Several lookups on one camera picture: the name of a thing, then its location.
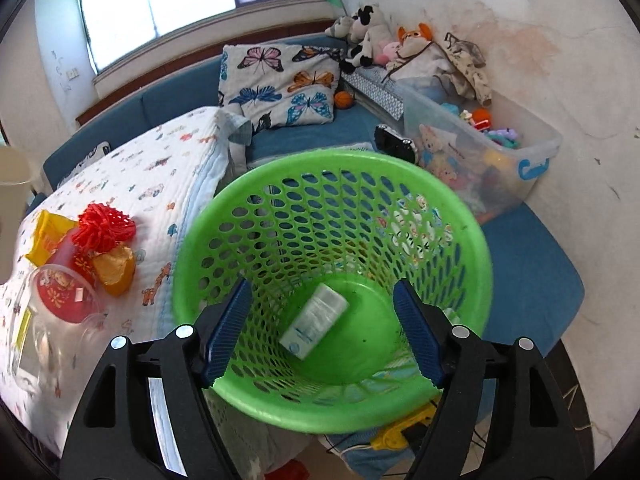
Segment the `clear plastic toy bin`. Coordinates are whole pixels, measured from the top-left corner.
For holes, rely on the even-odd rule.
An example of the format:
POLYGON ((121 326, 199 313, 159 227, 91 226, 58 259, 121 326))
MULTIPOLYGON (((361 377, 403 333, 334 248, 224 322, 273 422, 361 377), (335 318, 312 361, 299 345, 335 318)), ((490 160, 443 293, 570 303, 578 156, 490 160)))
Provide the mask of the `clear plastic toy bin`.
POLYGON ((559 131, 498 91, 488 107, 415 79, 399 92, 404 133, 419 165, 454 190, 480 223, 524 202, 562 145, 559 131))

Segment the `butterfly print pillow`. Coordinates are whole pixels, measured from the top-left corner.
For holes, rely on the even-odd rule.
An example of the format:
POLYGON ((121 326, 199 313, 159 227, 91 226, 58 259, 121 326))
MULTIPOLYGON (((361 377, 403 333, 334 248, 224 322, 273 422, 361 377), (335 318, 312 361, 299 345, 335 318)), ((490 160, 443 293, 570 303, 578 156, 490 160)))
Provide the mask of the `butterfly print pillow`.
POLYGON ((334 121, 342 52, 311 44, 236 44, 220 57, 219 103, 256 132, 334 121))

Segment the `black handheld game console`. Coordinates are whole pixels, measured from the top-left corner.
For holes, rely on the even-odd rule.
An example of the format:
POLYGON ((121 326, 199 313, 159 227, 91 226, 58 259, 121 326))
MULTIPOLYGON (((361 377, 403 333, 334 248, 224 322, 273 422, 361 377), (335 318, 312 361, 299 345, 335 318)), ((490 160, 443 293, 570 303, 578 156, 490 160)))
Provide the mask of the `black handheld game console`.
POLYGON ((415 165, 418 162, 418 150, 413 140, 405 138, 386 124, 378 124, 374 129, 374 144, 386 155, 415 165))

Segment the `cow plush toy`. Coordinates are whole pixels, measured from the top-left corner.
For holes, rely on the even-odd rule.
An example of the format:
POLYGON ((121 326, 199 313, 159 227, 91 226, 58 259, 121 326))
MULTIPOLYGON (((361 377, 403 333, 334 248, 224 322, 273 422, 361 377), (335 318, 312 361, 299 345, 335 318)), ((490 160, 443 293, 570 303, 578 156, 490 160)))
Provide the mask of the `cow plush toy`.
POLYGON ((380 7, 366 4, 354 15, 348 41, 352 48, 340 63, 344 74, 352 74, 358 67, 385 66, 390 62, 387 46, 395 41, 395 37, 380 7))

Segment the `small orange ball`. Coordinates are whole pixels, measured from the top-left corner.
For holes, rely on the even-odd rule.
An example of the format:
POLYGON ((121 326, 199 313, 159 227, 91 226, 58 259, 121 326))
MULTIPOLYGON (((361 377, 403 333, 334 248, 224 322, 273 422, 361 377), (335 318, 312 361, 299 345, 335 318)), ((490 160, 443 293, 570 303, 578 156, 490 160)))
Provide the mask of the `small orange ball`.
POLYGON ((355 98, 350 92, 341 90, 334 94, 334 105, 338 110, 348 110, 354 104, 355 98))

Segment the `beige printed cloth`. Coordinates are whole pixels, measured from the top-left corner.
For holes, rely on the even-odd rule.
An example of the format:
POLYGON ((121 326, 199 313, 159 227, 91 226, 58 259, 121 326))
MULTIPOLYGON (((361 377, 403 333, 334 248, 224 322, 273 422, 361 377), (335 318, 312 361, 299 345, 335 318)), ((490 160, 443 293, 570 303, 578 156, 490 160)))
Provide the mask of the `beige printed cloth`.
POLYGON ((480 106, 491 106, 492 91, 484 54, 476 44, 459 39, 451 32, 443 44, 433 40, 420 54, 408 60, 398 58, 385 68, 387 77, 394 81, 434 80, 448 93, 474 100, 480 106))

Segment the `yellow snack bag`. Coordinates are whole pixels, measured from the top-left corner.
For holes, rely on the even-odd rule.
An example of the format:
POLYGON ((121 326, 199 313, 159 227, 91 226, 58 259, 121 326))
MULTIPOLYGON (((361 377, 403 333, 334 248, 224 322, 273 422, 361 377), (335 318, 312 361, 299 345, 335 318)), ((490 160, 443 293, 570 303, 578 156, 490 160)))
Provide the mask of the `yellow snack bag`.
POLYGON ((38 214, 32 234, 32 249, 25 255, 34 266, 43 266, 56 251, 66 233, 78 226, 78 222, 60 214, 42 210, 38 214))

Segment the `orange fox plush toy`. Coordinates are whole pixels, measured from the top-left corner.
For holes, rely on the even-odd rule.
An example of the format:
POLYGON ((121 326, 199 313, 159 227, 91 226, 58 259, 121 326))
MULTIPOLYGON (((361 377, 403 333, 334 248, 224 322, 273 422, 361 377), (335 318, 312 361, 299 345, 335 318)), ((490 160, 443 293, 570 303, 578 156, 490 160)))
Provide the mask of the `orange fox plush toy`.
POLYGON ((425 23, 419 23, 418 27, 413 30, 399 27, 397 35, 400 43, 398 58, 403 60, 408 60, 420 54, 433 41, 431 27, 425 23))

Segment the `clear bottle yellow label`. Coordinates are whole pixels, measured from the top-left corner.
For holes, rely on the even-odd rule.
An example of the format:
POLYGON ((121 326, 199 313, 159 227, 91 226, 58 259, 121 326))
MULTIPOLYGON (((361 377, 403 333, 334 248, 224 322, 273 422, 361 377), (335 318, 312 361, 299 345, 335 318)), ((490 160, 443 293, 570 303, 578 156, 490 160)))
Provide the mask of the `clear bottle yellow label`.
POLYGON ((26 209, 27 194, 32 186, 34 168, 20 151, 2 145, 0 156, 0 282, 12 275, 18 228, 26 209))

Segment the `green plastic mesh basket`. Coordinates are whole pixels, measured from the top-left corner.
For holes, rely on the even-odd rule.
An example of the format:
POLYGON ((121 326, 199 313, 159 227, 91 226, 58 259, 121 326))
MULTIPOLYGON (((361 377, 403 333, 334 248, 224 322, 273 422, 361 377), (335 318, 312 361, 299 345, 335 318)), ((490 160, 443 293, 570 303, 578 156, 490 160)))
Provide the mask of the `green plastic mesh basket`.
POLYGON ((492 298, 469 208, 427 171, 373 152, 288 156, 221 191, 181 244, 176 321, 194 321, 239 278, 250 312, 214 393, 307 434, 381 426, 436 396, 394 310, 398 281, 475 333, 492 298))

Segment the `clear round plastic lid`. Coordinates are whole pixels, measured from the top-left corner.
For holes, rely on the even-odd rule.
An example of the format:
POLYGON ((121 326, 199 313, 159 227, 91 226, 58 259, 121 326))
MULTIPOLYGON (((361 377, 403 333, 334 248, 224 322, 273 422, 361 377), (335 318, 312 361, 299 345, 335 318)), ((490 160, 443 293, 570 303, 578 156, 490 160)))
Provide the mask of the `clear round plastic lid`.
POLYGON ((105 349, 107 315, 93 313, 71 323, 28 307, 11 335, 9 371, 17 385, 50 402, 71 404, 105 349))

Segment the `blue sofa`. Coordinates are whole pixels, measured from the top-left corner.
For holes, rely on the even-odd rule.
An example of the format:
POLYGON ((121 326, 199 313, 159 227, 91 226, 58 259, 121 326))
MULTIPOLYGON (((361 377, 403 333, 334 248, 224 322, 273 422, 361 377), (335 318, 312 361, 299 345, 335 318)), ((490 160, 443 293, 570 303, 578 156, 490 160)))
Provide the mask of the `blue sofa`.
MULTIPOLYGON (((113 152, 172 118, 218 102, 220 58, 206 58, 160 79, 136 86, 85 125, 50 155, 43 172, 52 188, 90 152, 107 143, 113 152)), ((335 158, 346 169, 406 169, 403 162, 364 147, 378 118, 361 104, 338 113, 329 125, 311 125, 278 133, 268 130, 242 148, 256 166, 270 162, 326 162, 335 158)), ((481 224, 494 269, 494 299, 485 327, 486 339, 511 342, 531 339, 549 360, 564 356, 563 333, 574 321, 585 297, 574 264, 526 204, 519 204, 481 224)))

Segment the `pink plush toy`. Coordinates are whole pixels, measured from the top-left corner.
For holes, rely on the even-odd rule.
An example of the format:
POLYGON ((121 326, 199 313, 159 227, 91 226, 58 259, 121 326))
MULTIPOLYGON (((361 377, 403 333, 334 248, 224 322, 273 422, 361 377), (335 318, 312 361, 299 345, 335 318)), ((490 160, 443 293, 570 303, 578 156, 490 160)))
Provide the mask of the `pink plush toy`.
POLYGON ((378 54, 374 56, 374 62, 378 66, 386 66, 393 63, 398 59, 398 51, 401 48, 399 41, 390 41, 382 45, 382 48, 378 54))

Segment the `red printed plastic cup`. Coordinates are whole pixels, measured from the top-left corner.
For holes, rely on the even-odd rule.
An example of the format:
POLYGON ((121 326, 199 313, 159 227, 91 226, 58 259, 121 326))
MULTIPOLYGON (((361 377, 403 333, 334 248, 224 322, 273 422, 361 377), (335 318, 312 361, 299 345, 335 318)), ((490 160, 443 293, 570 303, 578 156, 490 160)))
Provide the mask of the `red printed plastic cup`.
POLYGON ((94 314, 105 313, 96 292, 91 259, 73 242, 68 232, 43 266, 32 274, 30 291, 37 312, 49 313, 66 323, 79 324, 94 314))

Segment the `printed white table cloth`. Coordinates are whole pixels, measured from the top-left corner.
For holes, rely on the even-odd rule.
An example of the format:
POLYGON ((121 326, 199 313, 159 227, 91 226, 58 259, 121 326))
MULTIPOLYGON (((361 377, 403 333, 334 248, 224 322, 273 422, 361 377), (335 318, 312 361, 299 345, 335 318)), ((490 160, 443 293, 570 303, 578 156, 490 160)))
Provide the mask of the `printed white table cloth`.
POLYGON ((186 248, 230 145, 251 137, 248 119, 228 108, 190 110, 82 170, 18 226, 1 280, 1 397, 55 457, 68 450, 104 353, 179 337, 194 344, 198 394, 233 477, 264 478, 307 445, 218 396, 246 363, 255 282, 208 240, 195 256, 186 248))

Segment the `small butterfly cushion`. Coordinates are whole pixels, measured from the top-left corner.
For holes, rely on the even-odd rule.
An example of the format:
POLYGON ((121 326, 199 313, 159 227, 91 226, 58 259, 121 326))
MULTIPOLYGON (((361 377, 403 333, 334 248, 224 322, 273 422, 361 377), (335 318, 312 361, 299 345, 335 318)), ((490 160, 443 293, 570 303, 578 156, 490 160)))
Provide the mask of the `small butterfly cushion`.
POLYGON ((78 164, 72 170, 70 170, 70 173, 67 176, 65 176, 60 182, 58 182, 56 186, 59 188, 61 185, 69 181, 71 178, 76 177, 78 174, 83 172, 87 167, 91 166, 101 158, 110 154, 111 150, 112 150, 111 144, 109 144, 108 142, 103 141, 99 143, 94 148, 92 148, 89 151, 89 153, 83 159, 81 159, 81 161, 78 162, 78 164))

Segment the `white blue milk carton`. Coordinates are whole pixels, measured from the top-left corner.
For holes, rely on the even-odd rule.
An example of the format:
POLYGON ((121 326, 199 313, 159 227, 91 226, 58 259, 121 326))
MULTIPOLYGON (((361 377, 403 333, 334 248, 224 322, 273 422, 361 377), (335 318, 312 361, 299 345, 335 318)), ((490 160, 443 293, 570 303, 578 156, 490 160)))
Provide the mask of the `white blue milk carton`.
POLYGON ((294 320, 286 326, 280 345, 303 361, 346 312, 348 301, 326 284, 320 284, 294 320))

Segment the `grey plush toy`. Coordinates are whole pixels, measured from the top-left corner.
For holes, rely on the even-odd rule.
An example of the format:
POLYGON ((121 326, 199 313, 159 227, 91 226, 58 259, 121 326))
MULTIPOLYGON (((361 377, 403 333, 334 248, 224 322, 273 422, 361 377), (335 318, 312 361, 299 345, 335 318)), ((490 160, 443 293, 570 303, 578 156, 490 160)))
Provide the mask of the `grey plush toy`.
POLYGON ((355 20, 352 16, 341 16, 340 18, 337 18, 335 22, 324 31, 324 33, 326 36, 331 38, 347 40, 354 23, 355 20))

